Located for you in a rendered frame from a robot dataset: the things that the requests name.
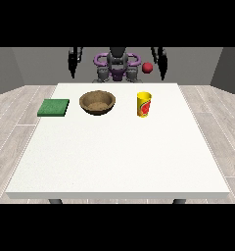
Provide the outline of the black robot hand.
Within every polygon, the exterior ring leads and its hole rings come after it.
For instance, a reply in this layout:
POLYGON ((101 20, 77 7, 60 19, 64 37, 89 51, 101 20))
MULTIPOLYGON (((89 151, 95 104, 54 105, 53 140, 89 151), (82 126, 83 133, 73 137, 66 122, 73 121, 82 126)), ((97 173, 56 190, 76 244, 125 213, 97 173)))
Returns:
POLYGON ((69 50, 68 63, 71 77, 74 77, 77 64, 81 62, 82 50, 82 47, 71 47, 69 50))
POLYGON ((161 79, 165 79, 165 74, 167 71, 167 55, 163 47, 152 47, 152 56, 154 63, 158 65, 161 74, 161 79))

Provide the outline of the small red ball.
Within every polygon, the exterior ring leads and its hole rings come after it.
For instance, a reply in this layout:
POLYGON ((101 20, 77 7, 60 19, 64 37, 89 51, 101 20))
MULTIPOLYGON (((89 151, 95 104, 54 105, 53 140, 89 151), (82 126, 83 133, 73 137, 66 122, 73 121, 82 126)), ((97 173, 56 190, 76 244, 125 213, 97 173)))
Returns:
POLYGON ((142 72, 144 74, 149 74, 153 70, 153 65, 149 62, 142 65, 142 72))

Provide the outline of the brown wooden bowl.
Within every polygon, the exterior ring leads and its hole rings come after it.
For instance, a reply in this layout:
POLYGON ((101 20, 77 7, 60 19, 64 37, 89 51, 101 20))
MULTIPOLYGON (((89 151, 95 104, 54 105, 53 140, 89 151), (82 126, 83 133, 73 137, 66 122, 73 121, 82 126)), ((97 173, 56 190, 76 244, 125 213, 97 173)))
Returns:
POLYGON ((116 97, 103 90, 94 90, 84 93, 79 98, 80 107, 88 114, 102 116, 110 112, 116 103, 116 97))

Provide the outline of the yellow cup with melon print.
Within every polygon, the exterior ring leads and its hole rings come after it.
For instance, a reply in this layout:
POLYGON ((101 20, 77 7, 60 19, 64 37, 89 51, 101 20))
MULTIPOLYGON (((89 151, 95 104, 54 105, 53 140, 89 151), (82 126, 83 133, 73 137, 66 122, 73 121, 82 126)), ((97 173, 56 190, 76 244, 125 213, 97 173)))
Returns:
POLYGON ((141 91, 137 93, 137 116, 145 118, 149 114, 151 105, 152 94, 149 92, 141 91))

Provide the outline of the green square pad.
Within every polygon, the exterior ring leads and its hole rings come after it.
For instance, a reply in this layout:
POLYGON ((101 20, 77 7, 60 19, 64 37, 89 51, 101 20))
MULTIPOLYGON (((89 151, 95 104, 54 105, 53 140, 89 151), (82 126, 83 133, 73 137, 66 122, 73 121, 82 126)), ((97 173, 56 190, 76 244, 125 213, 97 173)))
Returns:
POLYGON ((63 117, 66 114, 69 99, 45 99, 38 112, 38 117, 63 117))

